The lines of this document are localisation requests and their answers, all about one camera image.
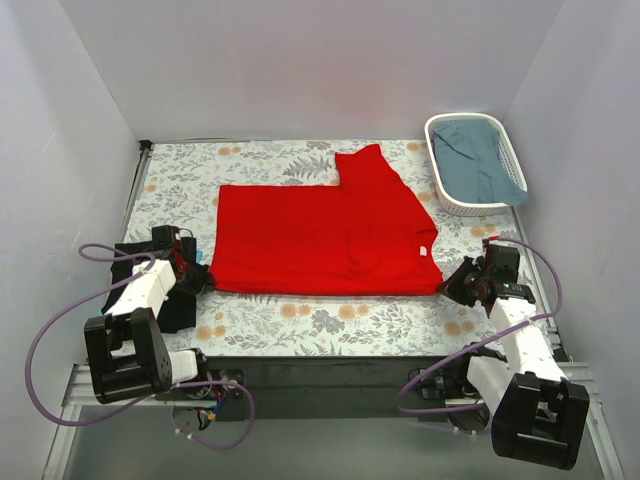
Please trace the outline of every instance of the white laundry basket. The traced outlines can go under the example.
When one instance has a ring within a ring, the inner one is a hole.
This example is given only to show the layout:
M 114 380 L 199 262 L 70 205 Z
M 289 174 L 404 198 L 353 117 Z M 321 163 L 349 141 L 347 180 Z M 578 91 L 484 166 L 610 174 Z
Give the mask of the white laundry basket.
M 436 190 L 438 192 L 438 198 L 442 203 L 444 209 L 452 215 L 458 215 L 461 217 L 476 217 L 481 215 L 498 215 L 500 213 L 508 213 L 511 211 L 511 206 L 506 203 L 465 203 L 459 202 L 449 195 L 442 186 L 442 180 L 440 173 L 438 172 L 438 164 L 436 163 L 436 157 L 433 150 L 433 129 L 436 125 L 443 122 L 451 122 L 453 120 L 470 120 L 474 118 L 483 118 L 489 124 L 495 128 L 499 133 L 499 155 L 502 166 L 507 171 L 507 174 L 516 184 L 525 192 L 527 191 L 527 182 L 524 180 L 524 175 L 520 169 L 518 158 L 513 151 L 507 132 L 504 130 L 502 124 L 495 118 L 485 115 L 484 113 L 445 113 L 442 115 L 436 115 L 431 117 L 424 126 L 424 133 L 427 137 L 429 144 L 429 155 L 431 156 L 431 168 L 433 174 L 436 177 Z

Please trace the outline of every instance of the cable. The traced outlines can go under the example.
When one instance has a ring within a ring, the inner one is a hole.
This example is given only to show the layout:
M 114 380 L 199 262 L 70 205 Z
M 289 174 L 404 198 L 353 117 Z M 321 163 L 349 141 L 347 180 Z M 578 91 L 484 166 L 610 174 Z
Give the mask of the cable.
M 198 417 L 198 430 L 200 430 L 200 431 L 202 431 L 205 428 L 207 428 L 207 426 L 202 423 L 202 418 L 200 417 L 201 414 L 204 414 L 203 412 L 204 411 L 196 410 L 196 417 Z
M 416 375 L 417 375 L 418 373 L 420 373 L 420 370 L 424 370 L 424 369 L 422 367 L 415 367 L 415 368 L 412 368 L 411 370 L 409 370 L 409 373 L 407 374 L 407 381 L 412 380 L 413 377 L 415 377 L 415 375 L 411 376 L 412 373 L 417 372 L 416 373 Z M 423 393 L 423 389 L 424 388 L 425 387 L 420 387 L 420 388 L 415 388 L 414 390 L 415 390 L 416 394 L 418 395 L 418 397 L 421 400 L 424 400 L 425 402 L 432 401 L 433 399 L 430 400 L 430 399 L 428 399 L 428 398 L 426 398 L 424 396 L 424 393 Z M 471 397 L 471 395 L 467 395 L 467 394 L 464 393 L 464 387 L 463 387 L 462 393 L 466 397 Z M 475 395 L 473 395 L 473 398 L 475 398 L 475 400 L 476 400 L 474 403 L 478 403 L 481 400 L 480 399 L 480 394 L 478 392 L 476 392 Z
M 222 408 L 222 404 L 224 403 L 224 399 L 227 398 L 226 396 L 221 397 L 220 400 L 218 400 L 218 403 L 216 404 L 216 406 L 213 409 L 213 413 L 218 413 L 220 411 L 220 408 Z
M 236 382 L 230 382 L 230 381 L 227 381 L 227 380 L 213 380 L 213 381 L 206 381 L 206 382 L 179 383 L 179 384 L 176 384 L 175 386 L 173 386 L 172 389 L 206 387 L 206 386 L 209 386 L 209 385 L 211 385 L 212 387 L 216 386 L 216 385 L 228 385 L 230 387 L 237 388 L 242 393 L 244 393 L 244 395 L 247 397 L 247 401 L 249 402 L 249 425 L 247 425 L 247 428 L 242 433 L 242 435 L 240 435 L 237 438 L 237 440 L 235 440 L 233 443 L 229 443 L 227 445 L 220 445 L 218 443 L 212 442 L 211 440 L 209 440 L 207 438 L 201 437 L 200 435 L 196 435 L 193 432 L 190 432 L 189 430 L 186 430 L 184 428 L 179 428 L 178 427 L 178 428 L 175 428 L 174 431 L 175 431 L 175 433 L 182 433 L 183 435 L 186 435 L 187 438 L 189 438 L 191 440 L 195 440 L 196 442 L 202 443 L 203 445 L 206 445 L 207 447 L 212 448 L 213 450 L 231 450 L 232 448 L 235 448 L 238 445 L 240 445 L 242 442 L 244 442 L 244 440 L 249 436 L 249 433 L 251 433 L 251 429 L 253 428 L 253 423 L 255 422 L 255 419 L 256 419 L 256 406 L 255 406 L 255 403 L 253 401 L 253 397 L 251 396 L 251 393 L 249 392 L 249 390 L 247 390 L 247 388 L 244 385 L 241 385 L 241 384 L 236 383 Z
M 210 372 L 207 372 L 207 380 L 213 380 L 213 377 L 211 376 Z M 189 397 L 191 400 L 200 400 L 202 398 L 207 397 L 210 393 L 211 390 L 213 389 L 212 386 L 209 386 L 209 389 L 205 391 L 205 393 L 200 394 L 200 392 L 202 391 L 202 389 L 200 389 L 200 391 L 198 393 L 195 394 L 187 394 L 187 397 Z
M 524 320 L 520 323 L 517 323 L 501 332 L 498 332 L 492 336 L 490 336 L 489 338 L 486 338 L 480 342 L 474 343 L 472 345 L 469 345 L 465 348 L 463 348 L 462 350 L 457 351 L 456 353 L 453 353 L 451 355 L 449 355 L 448 357 L 440 360 L 439 362 L 436 362 L 435 364 L 433 364 L 432 366 L 430 366 L 429 368 L 427 368 L 426 370 L 424 370 L 422 373 L 419 373 L 418 375 L 416 375 L 415 377 L 413 377 L 404 387 L 402 387 L 402 390 L 400 390 L 400 392 L 398 392 L 398 394 L 396 395 L 396 406 L 398 407 L 398 410 L 402 413 L 408 413 L 408 414 L 412 414 L 412 415 L 430 415 L 430 414 L 438 414 L 438 413 L 454 413 L 454 412 L 464 412 L 467 410 L 474 410 L 476 408 L 481 408 L 483 406 L 483 404 L 478 404 L 478 405 L 463 405 L 463 406 L 459 406 L 459 407 L 442 407 L 442 408 L 405 408 L 400 406 L 400 401 L 407 395 L 407 393 L 409 393 L 419 382 L 421 382 L 424 378 L 428 377 L 429 375 L 431 375 L 434 371 L 438 370 L 439 368 L 442 368 L 443 366 L 447 365 L 448 363 L 453 362 L 454 360 L 457 360 L 458 358 L 462 357 L 463 355 L 466 355 L 469 352 L 473 352 L 474 350 L 479 349 L 480 347 L 484 347 L 485 345 L 487 345 L 488 343 L 492 343 L 495 342 L 496 340 L 500 340 L 502 337 L 506 337 L 507 335 L 516 332 L 528 325 L 531 325 L 532 322 L 538 321 L 538 320 L 542 320 L 544 318 L 549 318 L 549 317 L 554 317 L 558 314 L 558 312 L 560 311 L 560 308 L 562 308 L 562 285 L 560 284 L 560 277 L 558 277 L 558 272 L 556 272 L 555 268 L 553 268 L 553 265 L 551 265 L 551 262 L 549 262 L 549 260 L 542 254 L 540 253 L 537 249 L 533 248 L 531 245 L 528 245 L 525 242 L 522 242 L 520 240 L 515 240 L 512 238 L 503 238 L 503 237 L 499 237 L 499 236 L 495 236 L 495 237 L 489 237 L 489 241 L 501 241 L 501 242 L 511 242 L 511 243 L 516 243 L 518 245 L 521 245 L 529 250 L 531 250 L 533 253 L 535 253 L 536 255 L 538 255 L 538 257 L 540 257 L 540 259 L 544 262 L 544 264 L 549 268 L 549 270 L 551 271 L 551 275 L 553 275 L 553 280 L 556 283 L 556 289 L 558 292 L 558 302 L 556 303 L 556 307 L 553 309 L 553 311 L 549 312 L 549 313 L 540 313 L 538 315 L 534 315 L 533 317 L 531 317 L 529 320 Z
M 110 252 L 115 253 L 116 255 L 120 255 L 119 257 L 113 257 L 113 258 L 104 258 L 104 257 L 94 257 L 92 255 L 88 255 L 86 253 L 84 253 L 84 250 L 86 250 L 87 248 L 102 248 L 103 250 L 108 250 Z M 84 245 L 80 245 L 80 247 L 78 248 L 78 254 L 82 257 L 85 258 L 87 260 L 91 260 L 93 262 L 126 262 L 129 260 L 136 260 L 138 258 L 146 258 L 149 260 L 149 264 L 145 267 L 145 269 L 141 272 L 138 272 L 128 278 L 125 278 L 124 280 L 114 283 L 113 285 L 100 290 L 99 292 L 96 293 L 92 293 L 91 295 L 88 295 L 80 300 L 78 300 L 77 302 L 72 303 L 71 305 L 68 305 L 66 307 L 64 307 L 62 310 L 60 310 L 58 313 L 56 313 L 53 317 L 51 317 L 49 320 L 47 320 L 47 322 L 44 324 L 44 326 L 38 331 L 38 333 L 36 333 L 36 336 L 34 337 L 33 341 L 31 342 L 31 346 L 29 347 L 29 350 L 27 351 L 27 359 L 25 361 L 24 364 L 24 383 L 27 387 L 27 393 L 29 394 L 29 398 L 31 398 L 31 401 L 33 402 L 33 405 L 36 407 L 36 409 L 42 414 L 42 416 L 44 416 L 47 420 L 56 423 L 58 425 L 62 425 L 64 427 L 86 427 L 89 425 L 94 425 L 98 422 L 102 422 L 103 420 L 107 420 L 111 417 L 114 417 L 116 415 L 118 415 L 119 413 L 124 412 L 125 410 L 133 407 L 136 403 L 141 402 L 142 400 L 144 400 L 146 397 L 140 397 L 140 398 L 136 398 L 135 400 L 130 401 L 129 403 L 113 410 L 112 412 L 107 413 L 106 415 L 102 415 L 100 417 L 95 417 L 95 418 L 89 418 L 87 420 L 79 420 L 79 421 L 70 421 L 70 420 L 64 420 L 60 417 L 56 417 L 54 414 L 52 414 L 49 410 L 46 409 L 46 407 L 42 404 L 42 402 L 40 401 L 40 399 L 38 398 L 38 395 L 36 394 L 35 388 L 33 386 L 33 372 L 32 372 L 32 367 L 33 367 L 33 357 L 36 353 L 36 348 L 38 347 L 38 344 L 40 343 L 40 340 L 42 340 L 42 337 L 44 337 L 44 334 L 47 333 L 47 330 L 49 330 L 49 328 L 51 328 L 51 326 L 56 323 L 58 320 L 60 320 L 61 317 L 63 317 L 64 315 L 66 315 L 67 313 L 69 313 L 71 310 L 73 310 L 76 307 L 79 307 L 80 305 L 87 303 L 90 300 L 93 300 L 94 298 L 100 297 L 106 293 L 109 293 L 112 290 L 116 290 L 118 288 L 124 287 L 125 285 L 127 285 L 128 283 L 136 280 L 137 278 L 140 278 L 144 272 L 149 271 L 152 267 L 153 264 L 155 263 L 156 259 L 155 257 L 150 254 L 150 253 L 135 253 L 133 255 L 127 255 L 125 252 L 118 250 L 116 248 L 112 248 L 109 247 L 107 245 L 101 245 L 99 243 L 85 243 Z

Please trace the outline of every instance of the floral tablecloth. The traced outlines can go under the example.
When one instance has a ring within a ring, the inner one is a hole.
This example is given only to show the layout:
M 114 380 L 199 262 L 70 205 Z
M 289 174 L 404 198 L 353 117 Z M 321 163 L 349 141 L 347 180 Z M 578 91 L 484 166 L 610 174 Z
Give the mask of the floral tablecloth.
M 335 152 L 355 152 L 369 143 L 155 145 L 126 241 L 150 239 L 154 225 L 177 225 L 193 231 L 202 262 L 210 263 L 220 185 L 336 185 Z M 482 238 L 493 234 L 520 238 L 512 214 L 462 218 L 442 209 L 426 142 L 380 144 L 387 161 L 438 227 L 433 257 L 445 278 L 464 255 L 481 254 Z M 526 257 L 522 259 L 521 281 L 534 286 L 530 265 Z M 196 328 L 165 335 L 169 349 L 199 347 L 207 355 L 444 355 L 494 332 L 482 308 L 462 307 L 439 295 L 299 297 L 207 292 L 198 298 L 197 311 Z

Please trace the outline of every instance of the white wall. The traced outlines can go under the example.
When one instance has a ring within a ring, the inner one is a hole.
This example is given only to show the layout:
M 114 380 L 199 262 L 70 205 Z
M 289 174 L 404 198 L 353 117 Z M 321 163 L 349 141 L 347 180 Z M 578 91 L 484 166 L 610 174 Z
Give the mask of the white wall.
M 506 115 L 531 197 L 531 241 L 565 287 L 627 478 L 640 478 L 640 3 L 567 0 Z
M 57 1 L 0 0 L 0 31 L 0 476 L 32 479 L 55 428 L 27 397 L 26 349 L 55 311 L 107 284 L 76 248 L 118 239 L 137 145 Z M 36 354 L 53 412 L 98 308 L 64 318 Z
M 502 117 L 562 0 L 61 0 L 138 139 L 420 138 Z

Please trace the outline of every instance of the purple cable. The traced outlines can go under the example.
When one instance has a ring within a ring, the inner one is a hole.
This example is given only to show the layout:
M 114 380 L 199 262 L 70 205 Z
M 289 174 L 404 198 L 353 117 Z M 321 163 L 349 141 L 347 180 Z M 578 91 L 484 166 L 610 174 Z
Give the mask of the purple cable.
M 114 258 L 104 258 L 104 257 L 94 257 L 92 255 L 87 255 L 86 253 L 84 253 L 84 250 L 87 248 L 102 248 L 103 250 L 108 250 L 110 252 L 115 253 L 116 255 L 120 255 L 119 257 L 114 257 Z M 151 267 L 153 267 L 153 264 L 155 263 L 156 259 L 155 257 L 150 254 L 150 253 L 136 253 L 133 255 L 127 255 L 125 252 L 118 250 L 116 248 L 111 248 L 107 245 L 101 245 L 99 243 L 85 243 L 84 245 L 80 245 L 80 247 L 78 248 L 78 254 L 82 257 L 85 258 L 87 260 L 91 260 L 93 262 L 125 262 L 128 260 L 136 260 L 138 258 L 147 258 L 149 259 L 149 264 L 146 266 L 146 268 L 144 269 L 144 271 L 148 271 L 149 269 L 151 269 Z M 31 342 L 31 346 L 29 347 L 29 350 L 27 352 L 27 359 L 25 361 L 24 364 L 24 383 L 27 386 L 27 393 L 29 394 L 29 398 L 31 398 L 31 401 L 33 402 L 33 405 L 36 407 L 36 409 L 49 421 L 56 423 L 58 425 L 62 425 L 64 427 L 86 427 L 89 425 L 94 425 L 98 422 L 101 422 L 103 420 L 107 420 L 111 417 L 114 417 L 116 415 L 118 415 L 119 413 L 124 412 L 125 410 L 127 410 L 128 408 L 133 407 L 136 403 L 144 400 L 145 397 L 141 397 L 141 398 L 136 398 L 135 400 L 130 401 L 129 403 L 113 410 L 112 412 L 107 413 L 106 415 L 102 415 L 100 417 L 95 417 L 95 418 L 89 418 L 87 420 L 80 420 L 77 422 L 73 422 L 70 420 L 64 420 L 60 417 L 56 417 L 55 415 L 53 415 L 49 410 L 47 410 L 45 408 L 45 406 L 42 404 L 42 402 L 40 401 L 40 399 L 38 398 L 38 395 L 36 394 L 36 390 L 33 386 L 33 374 L 32 374 L 32 366 L 33 366 L 33 357 L 36 353 L 36 348 L 38 347 L 38 344 L 40 343 L 40 340 L 42 340 L 42 337 L 44 337 L 44 334 L 47 333 L 47 330 L 49 330 L 49 328 L 51 328 L 51 326 L 56 323 L 58 320 L 60 320 L 61 317 L 63 317 L 64 315 L 66 315 L 67 313 L 69 313 L 71 310 L 73 310 L 76 307 L 79 307 L 80 305 L 82 305 L 83 303 L 87 303 L 90 300 L 93 300 L 94 298 L 100 297 L 106 293 L 109 293 L 112 290 L 116 290 L 118 288 L 124 287 L 125 285 L 127 285 L 128 283 L 134 281 L 137 278 L 140 278 L 143 275 L 143 272 L 138 272 L 128 278 L 125 278 L 124 280 L 114 283 L 113 285 L 111 285 L 110 287 L 107 287 L 103 290 L 100 290 L 97 293 L 93 293 L 91 295 L 88 295 L 80 300 L 78 300 L 77 302 L 72 303 L 71 305 L 63 308 L 62 310 L 60 310 L 58 313 L 56 313 L 53 317 L 51 317 L 49 320 L 47 320 L 47 322 L 44 324 L 44 326 L 40 329 L 40 331 L 38 331 L 38 333 L 36 333 L 35 338 L 33 339 L 33 341 Z
M 521 328 L 526 327 L 527 325 L 530 325 L 531 322 L 535 322 L 537 320 L 542 320 L 544 318 L 553 317 L 553 316 L 557 315 L 558 312 L 560 311 L 560 308 L 562 307 L 562 286 L 560 285 L 560 277 L 558 277 L 558 272 L 556 272 L 556 270 L 553 268 L 553 266 L 551 265 L 551 262 L 549 262 L 549 260 L 542 253 L 540 253 L 538 250 L 533 248 L 531 245 L 528 245 L 523 241 L 515 240 L 515 239 L 512 239 L 512 238 L 502 238 L 502 237 L 497 237 L 497 236 L 496 237 L 490 237 L 489 240 L 490 241 L 498 240 L 498 241 L 502 241 L 502 242 L 516 243 L 518 245 L 521 245 L 521 246 L 531 250 L 533 253 L 538 255 L 538 257 L 540 257 L 540 259 L 545 263 L 545 265 L 551 271 L 551 274 L 553 275 L 553 279 L 554 279 L 554 281 L 556 283 L 556 289 L 558 291 L 558 302 L 556 304 L 556 307 L 550 313 L 541 313 L 539 315 L 534 315 L 529 320 L 524 320 L 524 321 L 522 321 L 520 323 L 517 323 L 517 324 L 515 324 L 515 325 L 513 325 L 513 326 L 511 326 L 511 327 L 509 327 L 509 328 L 507 328 L 505 330 L 502 330 L 501 332 L 496 333 L 495 335 L 490 336 L 489 338 L 486 338 L 485 340 L 482 340 L 480 342 L 474 343 L 473 345 L 469 345 L 469 346 L 463 348 L 462 350 L 459 350 L 456 353 L 453 353 L 453 354 L 449 355 L 448 357 L 443 358 L 439 362 L 436 362 L 431 367 L 427 368 L 422 373 L 419 373 L 418 375 L 413 377 L 404 387 L 402 387 L 402 390 L 400 390 L 400 392 L 398 392 L 398 395 L 396 395 L 396 405 L 397 405 L 398 410 L 400 412 L 408 413 L 408 414 L 412 414 L 412 415 L 430 415 L 430 414 L 438 414 L 438 413 L 464 412 L 464 411 L 467 411 L 467 410 L 475 410 L 477 408 L 482 408 L 482 404 L 472 404 L 472 405 L 462 405 L 462 406 L 459 406 L 459 407 L 442 407 L 442 408 L 406 408 L 406 407 L 401 407 L 400 406 L 400 402 L 407 395 L 407 393 L 409 393 L 411 390 L 413 390 L 413 388 L 420 381 L 422 381 L 424 378 L 426 378 L 429 375 L 431 375 L 434 371 L 438 370 L 439 368 L 447 365 L 448 363 L 453 362 L 454 360 L 457 360 L 458 358 L 462 357 L 463 355 L 466 355 L 469 352 L 473 352 L 474 350 L 477 350 L 480 347 L 484 347 L 488 343 L 495 342 L 496 340 L 500 340 L 502 337 L 506 337 L 507 335 L 509 335 L 509 334 L 511 334 L 513 332 L 516 332 L 516 331 L 520 330 Z
M 239 383 L 236 383 L 236 382 L 227 382 L 226 380 L 210 380 L 206 382 L 178 383 L 173 388 L 208 387 L 208 386 L 215 386 L 215 385 L 229 385 L 233 388 L 237 388 L 242 393 L 244 393 L 245 396 L 247 397 L 247 401 L 249 402 L 249 425 L 247 425 L 247 428 L 242 433 L 242 435 L 240 435 L 238 439 L 233 443 L 230 443 L 228 445 L 220 445 L 218 443 L 214 443 L 211 440 L 201 437 L 200 435 L 196 435 L 190 432 L 189 430 L 185 430 L 183 428 L 176 428 L 174 431 L 176 433 L 182 433 L 186 435 L 187 438 L 190 438 L 192 440 L 195 440 L 196 442 L 202 443 L 203 445 L 206 445 L 207 447 L 212 448 L 214 450 L 231 450 L 232 448 L 235 448 L 238 445 L 240 445 L 245 440 L 245 438 L 249 436 L 249 433 L 251 433 L 251 429 L 253 428 L 253 423 L 256 419 L 256 405 L 253 401 L 253 397 L 251 396 L 251 393 L 249 392 L 249 390 L 247 390 L 247 388 L 244 385 L 240 385 Z

